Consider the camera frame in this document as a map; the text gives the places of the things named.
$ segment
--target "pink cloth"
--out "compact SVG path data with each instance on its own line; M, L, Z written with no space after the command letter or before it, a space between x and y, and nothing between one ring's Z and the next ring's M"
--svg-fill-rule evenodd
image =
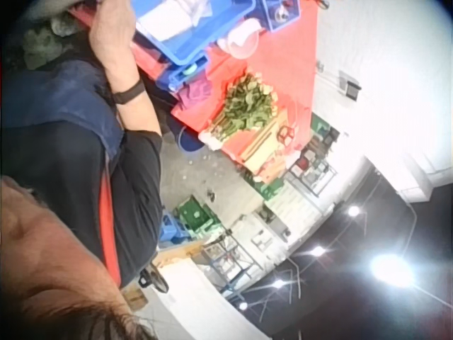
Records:
M178 92L179 105L183 110L187 110L195 104L204 101L211 96L211 93L212 82L207 79L206 73L203 72Z

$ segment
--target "black long-sleeve shirt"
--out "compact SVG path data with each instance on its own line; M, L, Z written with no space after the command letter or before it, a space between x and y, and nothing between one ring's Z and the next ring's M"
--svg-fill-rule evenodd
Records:
M159 240L161 138L126 131L111 175L121 286L149 263ZM90 130L66 122L1 131L1 173L31 188L101 261L98 199L105 150Z

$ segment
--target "plastic bag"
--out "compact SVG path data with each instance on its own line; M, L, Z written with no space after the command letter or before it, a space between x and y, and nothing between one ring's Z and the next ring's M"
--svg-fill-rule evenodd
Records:
M210 0L176 0L176 2L189 15L193 27L198 25L201 18L212 15Z
M164 0L138 23L158 41L171 39L212 15L210 0Z

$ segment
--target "dark hair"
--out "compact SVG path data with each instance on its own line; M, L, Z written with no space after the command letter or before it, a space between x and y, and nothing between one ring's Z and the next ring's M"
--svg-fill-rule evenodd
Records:
M73 306L28 317L2 300L2 340L158 340L136 317L110 306Z

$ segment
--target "black watch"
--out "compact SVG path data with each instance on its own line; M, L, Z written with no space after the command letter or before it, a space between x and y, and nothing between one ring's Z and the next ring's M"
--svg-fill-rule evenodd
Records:
M139 81L127 91L114 93L113 100L116 104L125 105L144 91L143 81L139 79Z

